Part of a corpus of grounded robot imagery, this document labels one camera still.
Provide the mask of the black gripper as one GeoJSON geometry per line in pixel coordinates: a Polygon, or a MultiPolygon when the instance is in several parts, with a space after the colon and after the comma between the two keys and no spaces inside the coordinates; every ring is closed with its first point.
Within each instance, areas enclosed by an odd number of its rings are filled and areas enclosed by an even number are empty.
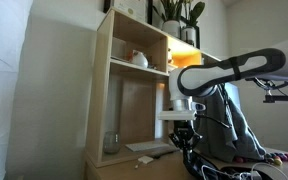
{"type": "Polygon", "coordinates": [[[181,150],[192,150],[202,139],[202,135],[195,131],[191,121],[174,121],[169,138],[181,150]]]}

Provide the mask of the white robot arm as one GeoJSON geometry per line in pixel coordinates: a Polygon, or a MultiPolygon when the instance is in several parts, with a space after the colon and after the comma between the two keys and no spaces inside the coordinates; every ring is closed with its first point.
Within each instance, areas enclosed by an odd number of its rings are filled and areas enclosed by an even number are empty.
{"type": "Polygon", "coordinates": [[[243,79],[258,86],[263,81],[280,82],[278,86],[263,85],[269,90],[288,86],[288,40],[226,60],[174,69],[169,76],[173,110],[167,112],[167,120],[195,120],[197,112],[186,105],[191,97],[211,96],[218,85],[243,79]]]}

